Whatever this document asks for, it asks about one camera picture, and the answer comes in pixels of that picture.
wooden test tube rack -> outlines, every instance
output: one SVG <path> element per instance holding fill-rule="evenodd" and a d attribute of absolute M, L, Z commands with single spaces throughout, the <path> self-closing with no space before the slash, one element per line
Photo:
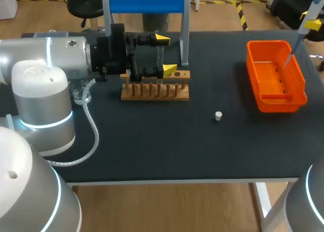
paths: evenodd
<path fill-rule="evenodd" d="M 145 101 L 189 101 L 190 71 L 178 70 L 163 78 L 163 81 L 177 80 L 180 84 L 153 84 L 153 83 L 130 83 L 128 73 L 121 74 L 120 78 L 125 80 L 121 91 L 121 100 L 145 100 Z"/>

white container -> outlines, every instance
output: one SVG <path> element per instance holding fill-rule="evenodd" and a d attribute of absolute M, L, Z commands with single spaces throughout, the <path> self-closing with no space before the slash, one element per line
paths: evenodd
<path fill-rule="evenodd" d="M 0 19 L 14 18 L 17 8 L 17 0 L 0 0 Z"/>

white cap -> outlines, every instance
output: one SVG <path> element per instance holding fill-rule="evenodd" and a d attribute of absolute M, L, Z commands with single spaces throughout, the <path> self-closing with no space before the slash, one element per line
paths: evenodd
<path fill-rule="evenodd" d="M 222 112 L 220 112 L 220 111 L 216 112 L 215 113 L 215 120 L 219 121 L 221 119 L 222 115 L 223 115 Z"/>
<path fill-rule="evenodd" d="M 32 154 L 27 141 L 0 127 L 0 218 L 24 191 L 31 167 Z"/>
<path fill-rule="evenodd" d="M 17 62 L 11 78 L 14 93 L 26 98 L 51 96 L 63 91 L 68 85 L 65 72 L 46 65 L 43 60 Z"/>

black stool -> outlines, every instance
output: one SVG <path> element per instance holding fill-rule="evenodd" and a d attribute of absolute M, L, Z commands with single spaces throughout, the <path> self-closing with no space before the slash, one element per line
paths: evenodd
<path fill-rule="evenodd" d="M 99 31 L 97 17 L 103 15 L 102 0 L 67 0 L 67 9 L 75 17 L 83 18 L 84 28 L 89 18 L 92 31 Z"/>

pipette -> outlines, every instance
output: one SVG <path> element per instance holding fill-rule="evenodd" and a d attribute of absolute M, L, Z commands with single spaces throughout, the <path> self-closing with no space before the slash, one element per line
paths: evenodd
<path fill-rule="evenodd" d="M 293 46 L 291 54 L 288 56 L 283 68 L 287 66 L 290 62 L 293 54 L 298 49 L 300 42 L 303 40 L 304 36 L 309 33 L 310 29 L 318 30 L 320 28 L 321 22 L 316 21 L 318 15 L 320 14 L 322 8 L 324 6 L 324 0 L 313 0 L 307 12 L 303 13 L 305 15 L 299 29 L 298 29 L 298 38 Z"/>

